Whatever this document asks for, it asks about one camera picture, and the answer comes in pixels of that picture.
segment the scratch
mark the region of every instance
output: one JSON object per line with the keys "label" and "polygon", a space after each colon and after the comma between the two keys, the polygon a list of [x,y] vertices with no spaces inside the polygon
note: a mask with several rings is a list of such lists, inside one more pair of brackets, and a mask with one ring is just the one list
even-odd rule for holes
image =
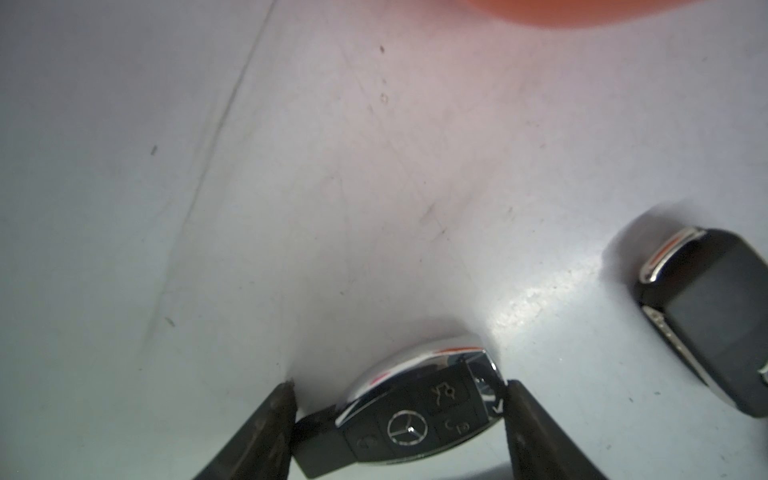
{"label": "scratch", "polygon": [[337,175],[339,177],[339,191],[341,192],[341,201],[344,205],[344,263],[346,264],[346,282],[351,285],[353,283],[353,279],[351,267],[352,258],[350,254],[352,243],[349,241],[349,201],[347,200],[346,193],[344,192],[344,178],[341,174],[341,167],[339,167]]}
{"label": "scratch", "polygon": [[142,339],[142,342],[141,342],[141,348],[139,349],[140,353],[142,353],[146,349],[152,336],[154,335],[154,331],[156,329],[155,327],[157,325],[157,322],[160,316],[163,296],[167,292],[168,285],[170,283],[170,272],[171,272],[171,267],[173,266],[172,259],[174,258],[174,254],[178,251],[181,237],[186,231],[187,225],[189,224],[190,218],[192,217],[192,212],[194,212],[195,207],[197,206],[197,202],[200,199],[200,192],[202,191],[203,184],[205,183],[205,179],[208,176],[208,172],[210,171],[210,166],[212,164],[214,154],[216,153],[216,147],[218,146],[219,138],[221,137],[221,132],[224,129],[224,125],[227,124],[227,119],[230,116],[235,99],[237,98],[237,94],[240,92],[240,87],[243,85],[243,80],[245,78],[246,72],[248,71],[248,67],[250,67],[250,63],[253,60],[254,55],[256,54],[256,50],[259,46],[259,43],[261,43],[261,39],[264,35],[264,32],[266,31],[266,27],[268,26],[268,24],[270,23],[270,20],[272,19],[273,13],[275,11],[275,6],[277,5],[278,1],[279,0],[272,0],[272,3],[270,4],[269,9],[266,11],[266,16],[264,17],[264,21],[261,24],[261,28],[259,28],[259,31],[256,33],[256,38],[253,40],[253,44],[250,47],[248,56],[246,57],[245,64],[240,69],[240,74],[237,76],[237,80],[235,81],[235,84],[232,87],[232,91],[227,100],[227,104],[224,107],[224,110],[221,113],[221,116],[219,117],[219,121],[217,122],[216,129],[214,130],[213,136],[210,138],[210,143],[208,145],[208,149],[206,150],[205,157],[204,157],[203,171],[198,178],[197,186],[195,187],[194,193],[192,195],[192,201],[190,202],[190,206],[187,209],[187,214],[184,216],[184,221],[181,223],[181,228],[179,229],[176,235],[174,246],[171,248],[168,264],[166,265],[166,269],[165,269],[164,285],[163,285],[163,288],[158,293],[157,299],[155,299],[153,312],[149,319],[147,328],[144,332],[144,338]]}

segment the orange object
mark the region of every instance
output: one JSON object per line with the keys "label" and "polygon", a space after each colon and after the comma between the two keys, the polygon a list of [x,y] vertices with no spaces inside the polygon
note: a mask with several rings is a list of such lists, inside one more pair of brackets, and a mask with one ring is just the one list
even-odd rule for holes
{"label": "orange object", "polygon": [[621,22],[694,0],[465,0],[514,22],[548,27],[585,27]]}

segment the chrome trim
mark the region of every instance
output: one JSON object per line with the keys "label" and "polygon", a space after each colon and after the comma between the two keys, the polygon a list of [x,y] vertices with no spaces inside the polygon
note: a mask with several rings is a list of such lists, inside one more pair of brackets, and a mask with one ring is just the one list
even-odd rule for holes
{"label": "chrome trim", "polygon": [[696,357],[688,349],[688,347],[683,344],[683,342],[680,340],[680,337],[678,337],[677,334],[672,331],[669,325],[667,325],[667,318],[664,316],[664,314],[655,308],[649,307],[648,305],[643,305],[641,308],[650,322],[654,324],[654,326],[670,341],[670,343],[672,343],[675,349],[680,352],[688,364],[693,367],[694,370],[696,370],[696,373],[704,381],[704,383],[710,387],[710,390],[712,390],[712,392],[725,403],[736,408],[736,403],[733,401],[733,399],[731,399],[728,394],[723,391],[720,385],[715,382],[715,380],[710,376],[709,373],[707,373],[704,367],[702,367],[699,361],[696,360]]}
{"label": "chrome trim", "polygon": [[768,362],[766,362],[766,365],[762,369],[757,370],[757,372],[763,377],[763,382],[768,385]]}
{"label": "chrome trim", "polygon": [[396,353],[369,369],[353,383],[344,399],[336,406],[340,412],[336,417],[336,427],[340,427],[368,404],[385,395],[387,383],[405,372],[426,366],[444,369],[484,354],[487,355],[480,337],[476,335],[440,339]]}
{"label": "chrome trim", "polygon": [[504,416],[504,389],[506,381],[499,373],[487,352],[478,353],[466,360],[469,372],[475,380],[475,388],[483,401],[485,414],[490,422]]}
{"label": "chrome trim", "polygon": [[658,250],[650,256],[640,268],[640,282],[641,283],[653,283],[659,277],[659,273],[664,268],[672,257],[675,256],[681,248],[688,245],[690,242],[699,240],[701,237],[707,234],[707,231],[699,227],[685,227],[664,244],[659,247]]}

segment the black key fob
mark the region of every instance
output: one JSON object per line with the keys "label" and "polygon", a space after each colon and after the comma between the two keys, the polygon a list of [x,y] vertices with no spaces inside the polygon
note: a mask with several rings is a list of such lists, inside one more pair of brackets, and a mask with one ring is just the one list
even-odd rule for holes
{"label": "black key fob", "polygon": [[716,395],[768,416],[768,265],[744,240],[681,230],[642,266],[635,296]]}
{"label": "black key fob", "polygon": [[299,420],[291,450],[308,478],[424,458],[496,423],[505,389],[477,336],[421,345],[369,370],[339,405]]}

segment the key fob button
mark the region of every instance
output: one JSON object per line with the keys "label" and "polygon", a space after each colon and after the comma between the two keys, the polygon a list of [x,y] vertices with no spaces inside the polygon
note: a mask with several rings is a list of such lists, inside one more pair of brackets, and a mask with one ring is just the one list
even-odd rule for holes
{"label": "key fob button", "polygon": [[433,422],[441,442],[450,443],[461,437],[471,435],[484,424],[478,420],[475,407],[471,403],[456,406],[437,415]]}
{"label": "key fob button", "polygon": [[466,366],[457,365],[425,379],[425,385],[419,388],[419,396],[430,415],[445,412],[469,400],[462,374],[467,375]]}
{"label": "key fob button", "polygon": [[384,462],[394,458],[389,441],[373,418],[356,419],[344,432],[344,437],[358,462]]}

